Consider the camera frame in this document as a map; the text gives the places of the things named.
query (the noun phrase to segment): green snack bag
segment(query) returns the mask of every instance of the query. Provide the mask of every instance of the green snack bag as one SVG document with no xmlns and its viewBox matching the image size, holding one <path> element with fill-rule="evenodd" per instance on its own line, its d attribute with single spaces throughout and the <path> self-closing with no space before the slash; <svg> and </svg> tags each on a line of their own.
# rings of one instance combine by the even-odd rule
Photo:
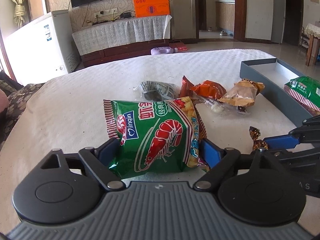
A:
<svg viewBox="0 0 320 240">
<path fill-rule="evenodd" d="M 320 83 L 310 77 L 298 77 L 284 85 L 284 91 L 297 101 L 320 111 Z"/>
<path fill-rule="evenodd" d="M 161 102 L 104 100 L 110 138 L 120 150 L 109 168 L 122 179 L 153 172 L 209 166 L 199 157 L 206 136 L 190 97 Z"/>
</svg>

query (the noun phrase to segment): orange gift box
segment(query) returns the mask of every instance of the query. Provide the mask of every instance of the orange gift box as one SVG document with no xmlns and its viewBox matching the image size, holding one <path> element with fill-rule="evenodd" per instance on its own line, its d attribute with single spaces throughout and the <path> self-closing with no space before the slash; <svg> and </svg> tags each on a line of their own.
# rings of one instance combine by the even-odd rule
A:
<svg viewBox="0 0 320 240">
<path fill-rule="evenodd" d="M 170 14 L 169 0 L 133 0 L 136 17 Z"/>
</svg>

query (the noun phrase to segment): freezer label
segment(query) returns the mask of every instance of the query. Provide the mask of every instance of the freezer label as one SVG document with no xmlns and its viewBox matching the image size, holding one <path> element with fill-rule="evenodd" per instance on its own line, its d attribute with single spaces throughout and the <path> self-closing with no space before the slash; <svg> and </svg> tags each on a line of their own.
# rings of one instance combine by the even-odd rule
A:
<svg viewBox="0 0 320 240">
<path fill-rule="evenodd" d="M 47 38 L 47 41 L 51 41 L 51 33 L 50 33 L 49 25 L 46 25 L 44 27 L 44 34 L 45 34 L 45 37 Z"/>
</svg>

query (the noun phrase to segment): bed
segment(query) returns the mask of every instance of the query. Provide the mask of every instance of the bed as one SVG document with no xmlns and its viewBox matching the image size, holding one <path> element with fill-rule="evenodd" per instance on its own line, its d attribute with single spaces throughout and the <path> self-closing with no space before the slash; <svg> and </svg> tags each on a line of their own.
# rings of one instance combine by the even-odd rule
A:
<svg viewBox="0 0 320 240">
<path fill-rule="evenodd" d="M 228 90 L 240 80 L 241 61 L 270 57 L 259 50 L 244 49 L 142 56 L 92 66 L 48 81 L 29 99 L 0 152 L 0 231 L 7 233 L 19 222 L 11 203 L 12 193 L 52 148 L 73 153 L 108 140 L 103 99 L 134 100 L 132 88 L 141 81 L 181 85 L 183 75 L 195 84 L 209 79 Z M 251 114 L 243 118 L 214 116 L 203 104 L 197 105 L 197 109 L 212 142 L 247 154 L 252 150 L 250 125 L 260 129 L 262 138 L 282 135 L 295 128 L 262 95 L 257 96 Z M 295 150 L 311 147 L 298 145 Z M 202 174 L 203 171 L 194 169 L 176 174 L 147 173 L 134 179 L 193 183 Z M 319 199 L 307 196 L 299 223 L 312 234 L 320 232 Z"/>
</svg>

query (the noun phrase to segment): gray cardboard box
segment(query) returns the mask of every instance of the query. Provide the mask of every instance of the gray cardboard box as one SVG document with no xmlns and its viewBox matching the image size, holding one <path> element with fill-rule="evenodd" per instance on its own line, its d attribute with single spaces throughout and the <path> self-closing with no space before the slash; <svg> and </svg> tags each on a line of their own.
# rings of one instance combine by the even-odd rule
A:
<svg viewBox="0 0 320 240">
<path fill-rule="evenodd" d="M 284 84 L 300 76 L 301 72 L 277 58 L 247 60 L 241 63 L 240 77 L 262 82 L 261 94 L 275 105 L 295 126 L 312 115 L 284 90 Z"/>
</svg>

